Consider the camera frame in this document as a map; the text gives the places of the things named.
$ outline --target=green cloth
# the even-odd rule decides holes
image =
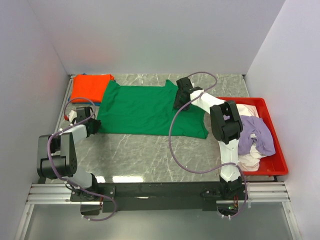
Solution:
[[[120,86],[110,81],[97,119],[100,133],[169,135],[177,110],[173,108],[178,87],[170,80],[165,86]],[[205,111],[191,105],[175,120],[172,135],[205,139]]]

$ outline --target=marble table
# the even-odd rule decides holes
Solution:
[[[120,85],[164,86],[166,79],[176,80],[188,74],[115,74]],[[208,93],[215,97],[248,97],[243,76],[240,74],[217,75],[218,83]],[[214,79],[206,74],[191,77],[195,86],[206,88]],[[71,95],[72,84],[67,96]],[[81,106],[70,104],[67,113]],[[204,123],[209,131],[207,139],[173,136],[172,147],[177,159],[189,169],[203,171],[221,163],[218,142],[211,132],[210,115],[205,114]],[[57,128],[68,125],[62,117]],[[173,160],[167,136],[104,134],[98,133],[76,144],[78,165],[93,173],[98,182],[189,182],[218,181],[220,171],[193,174],[181,169]],[[273,180],[268,176],[250,176],[249,180]]]

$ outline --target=wall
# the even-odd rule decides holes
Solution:
[[[29,0],[69,74],[246,74],[284,0]]]
[[[247,75],[266,100],[289,168],[285,184],[304,239],[319,239],[320,1],[286,0]]]
[[[54,130],[64,70],[26,0],[0,2],[0,239],[13,239],[32,181],[38,136]]]

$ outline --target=wire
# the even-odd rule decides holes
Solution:
[[[76,189],[81,190],[81,191],[83,191],[83,192],[85,192],[85,193],[87,193],[87,194],[89,194],[89,195],[94,195],[94,196],[97,196],[97,197],[101,197],[101,198],[107,199],[107,200],[109,200],[109,201],[111,201],[111,202],[113,203],[114,209],[113,209],[113,212],[112,212],[109,216],[106,216],[106,217],[101,218],[101,219],[94,219],[94,218],[89,218],[88,216],[83,216],[83,217],[84,217],[85,219],[87,219],[88,221],[100,222],[100,221],[104,221],[104,220],[107,220],[107,219],[111,218],[111,217],[116,213],[116,211],[117,211],[117,203],[116,203],[116,201],[115,201],[113,198],[109,197],[109,196],[88,191],[88,190],[82,188],[81,186],[79,186],[78,184],[76,184],[75,182],[71,181],[71,180],[68,179],[68,178],[63,178],[63,177],[60,175],[60,173],[58,172],[58,170],[57,170],[57,168],[56,168],[56,166],[55,166],[55,164],[54,164],[54,161],[53,161],[53,159],[52,159],[52,156],[51,156],[50,145],[51,145],[51,141],[52,141],[52,139],[53,139],[54,137],[58,136],[59,134],[62,134],[63,132],[65,132],[65,131],[67,131],[67,130],[75,127],[75,126],[78,126],[78,125],[80,125],[80,124],[83,124],[83,123],[87,122],[87,121],[88,121],[90,118],[92,118],[92,117],[94,116],[94,114],[96,113],[96,106],[95,106],[95,104],[94,104],[90,99],[88,99],[88,98],[86,98],[86,97],[75,97],[75,98],[73,98],[73,99],[70,99],[70,100],[65,104],[65,106],[64,106],[64,108],[63,108],[63,114],[64,114],[65,116],[67,115],[67,114],[66,114],[67,106],[68,106],[73,100],[76,100],[76,99],[83,99],[83,100],[87,100],[88,102],[90,102],[90,103],[92,104],[92,106],[93,106],[93,112],[92,112],[92,114],[91,114],[89,117],[81,120],[80,122],[77,122],[77,123],[74,124],[74,125],[67,126],[67,127],[64,128],[64,129],[59,130],[59,131],[53,133],[53,134],[49,137],[49,139],[48,139],[48,143],[47,143],[46,149],[47,149],[47,152],[48,152],[48,159],[49,159],[50,165],[51,165],[51,167],[52,167],[52,170],[53,170],[54,174],[57,176],[58,179],[64,181],[65,184],[68,183],[68,184],[70,184],[71,186],[75,187]]]
[[[172,144],[171,144],[172,129],[173,129],[173,127],[174,127],[174,124],[175,124],[175,121],[176,121],[176,119],[177,119],[178,114],[179,114],[186,106],[190,105],[190,104],[191,104],[192,102],[194,102],[195,100],[201,98],[201,96],[202,96],[206,91],[208,91],[209,89],[214,88],[214,87],[217,85],[217,83],[218,83],[217,77],[216,77],[215,75],[213,75],[212,73],[209,73],[209,72],[207,72],[207,71],[197,71],[197,72],[191,73],[191,74],[188,75],[187,77],[189,78],[189,77],[191,77],[191,76],[193,76],[193,75],[195,75],[195,74],[208,74],[208,75],[210,75],[211,77],[214,78],[215,83],[214,83],[213,85],[209,86],[208,88],[204,89],[204,92],[202,92],[199,96],[197,96],[196,98],[188,101],[185,105],[183,105],[182,107],[180,107],[180,109],[179,109],[179,110],[176,112],[176,114],[174,115],[174,117],[173,117],[173,119],[172,119],[172,122],[171,122],[171,125],[170,125],[169,136],[168,136],[170,153],[171,153],[171,155],[172,155],[173,160],[176,162],[176,164],[179,165],[180,168],[186,170],[186,171],[189,172],[189,173],[193,173],[193,174],[206,174],[206,173],[212,172],[212,171],[214,171],[214,170],[217,170],[217,169],[222,168],[223,166],[227,166],[227,165],[234,165],[235,167],[237,167],[237,168],[239,169],[240,175],[241,175],[241,177],[242,177],[243,180],[244,180],[245,197],[244,197],[244,203],[243,203],[243,205],[241,206],[241,208],[239,209],[239,211],[238,211],[236,214],[234,214],[233,216],[231,216],[231,218],[234,218],[235,216],[237,216],[239,213],[241,213],[241,212],[243,211],[243,209],[244,209],[245,206],[246,206],[247,198],[248,198],[246,176],[245,176],[244,172],[240,169],[240,167],[239,167],[236,163],[234,163],[234,162],[226,162],[226,163],[223,163],[223,164],[221,164],[221,165],[219,165],[219,166],[213,167],[213,168],[211,168],[211,169],[209,169],[209,170],[205,170],[205,171],[194,171],[194,170],[191,170],[191,169],[188,169],[188,168],[184,167],[184,166],[178,161],[178,159],[176,158],[175,153],[174,153],[174,151],[173,151],[173,149],[172,149]]]

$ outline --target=orange cloth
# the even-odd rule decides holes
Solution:
[[[110,80],[115,77],[106,75],[77,75],[73,78],[73,88],[70,99],[83,97],[90,99],[94,103],[101,103],[105,90]],[[76,99],[73,103],[88,102],[84,99]]]

